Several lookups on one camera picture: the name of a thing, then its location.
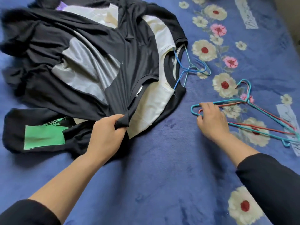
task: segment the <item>plastic hanger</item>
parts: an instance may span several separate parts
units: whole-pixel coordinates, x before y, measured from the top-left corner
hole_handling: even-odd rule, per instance
[[[188,55],[188,51],[187,51],[187,49],[186,49],[186,46],[185,46],[185,50],[186,50],[187,58],[188,58],[189,64],[190,64],[190,66],[189,66],[188,68],[183,67],[183,65],[182,65],[181,62],[179,61],[179,58],[178,58],[178,56],[177,56],[177,54],[176,54],[175,49],[173,49],[173,50],[174,50],[175,57],[176,57],[176,59],[177,59],[179,65],[180,65],[180,67],[182,67],[182,68],[184,69],[184,70],[182,71],[182,73],[180,74],[180,76],[179,76],[179,78],[178,78],[178,80],[177,80],[177,82],[176,82],[176,84],[175,84],[175,86],[174,86],[174,89],[177,87],[177,85],[178,85],[178,83],[180,82],[180,79],[181,79],[181,77],[183,76],[184,73],[192,72],[192,73],[203,73],[203,74],[206,75],[206,76],[211,75],[210,68],[207,66],[207,64],[206,64],[204,61],[201,61],[201,60],[195,58],[195,60],[196,60],[197,62],[199,62],[199,63],[201,63],[201,64],[204,65],[205,69],[204,69],[203,71],[199,70],[193,63],[190,62],[190,57],[189,57],[189,55]]]
[[[222,100],[222,101],[217,101],[217,102],[214,102],[213,104],[221,104],[219,106],[231,106],[231,105],[235,105],[235,104],[239,104],[239,103],[247,103],[248,105],[252,106],[253,108],[259,110],[261,113],[267,115],[268,117],[272,118],[274,121],[276,121],[277,123],[279,123],[281,126],[283,126],[285,129],[287,129],[289,131],[289,134],[292,134],[292,135],[295,135],[297,137],[298,140],[292,140],[292,139],[288,139],[288,138],[284,138],[284,137],[280,137],[280,136],[276,136],[276,135],[273,135],[273,134],[269,134],[269,133],[265,133],[265,132],[261,132],[259,130],[255,130],[255,129],[250,129],[250,128],[247,128],[245,127],[246,125],[248,124],[243,124],[243,123],[234,123],[234,122],[228,122],[229,125],[232,125],[232,126],[235,126],[235,127],[238,127],[238,128],[241,128],[241,129],[246,129],[246,130],[250,130],[251,132],[256,132],[256,133],[259,133],[259,134],[263,134],[263,135],[266,135],[266,136],[270,136],[270,137],[273,137],[273,138],[276,138],[278,140],[281,140],[283,145],[285,147],[289,147],[290,146],[290,143],[289,142],[297,142],[299,143],[300,142],[300,135],[298,132],[296,132],[296,128],[293,127],[290,123],[288,123],[287,121],[267,112],[266,110],[258,107],[257,105],[253,104],[250,102],[249,98],[250,98],[250,92],[251,92],[251,83],[246,80],[246,79],[242,79],[240,80],[240,82],[237,84],[236,88],[241,84],[241,83],[245,83],[248,88],[247,88],[247,98],[245,100],[242,100],[241,98],[236,98],[236,99],[229,99],[229,100]],[[194,114],[194,115],[201,115],[200,114],[200,110],[199,113],[195,113],[193,111],[193,108],[194,107],[198,107],[200,106],[199,104],[196,104],[196,105],[193,105],[191,106],[191,112]],[[273,129],[268,129],[268,130],[271,130],[271,131],[276,131],[276,132],[282,132],[282,133],[285,133],[283,131],[279,131],[279,130],[273,130]]]

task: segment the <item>person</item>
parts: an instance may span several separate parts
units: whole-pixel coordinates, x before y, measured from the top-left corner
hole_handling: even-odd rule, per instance
[[[273,157],[259,153],[232,135],[223,112],[213,103],[201,103],[203,134],[223,149],[236,174],[274,225],[300,223],[300,176]],[[26,200],[17,201],[0,215],[1,225],[60,225],[73,209],[93,175],[118,150],[126,128],[115,130],[123,115],[113,115],[94,125],[87,152],[79,156]]]

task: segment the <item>blue blanket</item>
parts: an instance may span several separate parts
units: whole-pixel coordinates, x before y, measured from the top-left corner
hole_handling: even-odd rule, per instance
[[[0,0],[1,8],[33,0]],[[193,104],[243,97],[296,125],[300,114],[300,60],[272,0],[145,0],[173,12],[189,40],[188,52],[207,61],[212,74],[189,74],[178,109],[148,133],[136,137],[130,156],[102,167],[66,220],[77,224],[270,224],[235,167],[207,140],[191,114]],[[0,53],[0,69],[12,58]],[[188,66],[184,55],[182,64]],[[25,108],[0,77],[0,126],[12,108]],[[224,109],[230,121],[283,130],[246,105]],[[300,173],[299,145],[231,127],[241,140]],[[13,155],[0,143],[0,212],[29,197],[72,159],[68,154]]]

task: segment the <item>white flower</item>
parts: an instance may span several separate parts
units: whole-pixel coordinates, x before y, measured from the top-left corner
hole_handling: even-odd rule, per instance
[[[245,50],[247,48],[247,44],[245,44],[242,41],[236,42],[235,43],[236,47],[239,48],[240,50]]]
[[[261,127],[266,127],[266,125],[264,124],[263,121],[257,121],[254,117],[250,117],[248,119],[246,119],[245,121],[243,121],[243,123],[245,124],[251,124],[251,125],[256,125],[256,126],[261,126]],[[269,133],[269,130],[264,130],[264,129],[259,129],[259,128],[255,128],[255,127],[247,127],[256,131],[260,131],[263,133]],[[241,132],[244,133],[244,135],[250,140],[251,143],[253,143],[254,145],[259,145],[261,147],[266,146],[269,143],[270,137],[264,134],[260,134],[257,132],[252,132],[249,130],[245,130],[245,129],[240,129]]]
[[[207,75],[205,75],[205,74],[203,74],[203,73],[201,73],[201,72],[198,72],[197,73],[197,76],[200,78],[200,79],[202,79],[202,80],[204,80],[204,79],[206,79],[208,76]]]
[[[195,41],[192,51],[202,61],[211,61],[217,58],[216,47],[207,40]]]
[[[223,98],[232,97],[238,94],[238,89],[235,88],[235,80],[226,72],[216,75],[212,80],[212,86]]]
[[[199,5],[202,5],[205,2],[205,0],[192,0],[192,1]]]
[[[229,215],[238,225],[249,225],[263,216],[263,211],[245,186],[238,187],[228,200]]]
[[[223,107],[223,113],[226,114],[229,118],[237,118],[240,116],[241,113],[241,107],[239,105],[233,105],[233,106],[224,106]]]
[[[207,26],[208,21],[202,16],[193,17],[193,23],[197,25],[197,27],[204,28]]]
[[[283,96],[280,96],[280,98],[281,102],[285,105],[291,105],[293,103],[293,98],[288,94],[284,94]]]
[[[186,1],[180,1],[179,2],[179,7],[182,9],[187,9],[190,6],[189,3],[187,3]]]
[[[204,9],[205,14],[216,20],[224,20],[227,17],[227,12],[222,7],[217,5],[209,5]]]
[[[222,45],[224,39],[218,35],[210,35],[210,41],[212,41],[216,45]]]

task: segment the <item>person's left hand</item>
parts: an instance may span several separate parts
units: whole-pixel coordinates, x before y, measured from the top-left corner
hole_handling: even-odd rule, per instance
[[[113,115],[96,121],[92,130],[87,152],[99,165],[106,163],[119,149],[127,128],[115,130],[115,122],[124,115]]]

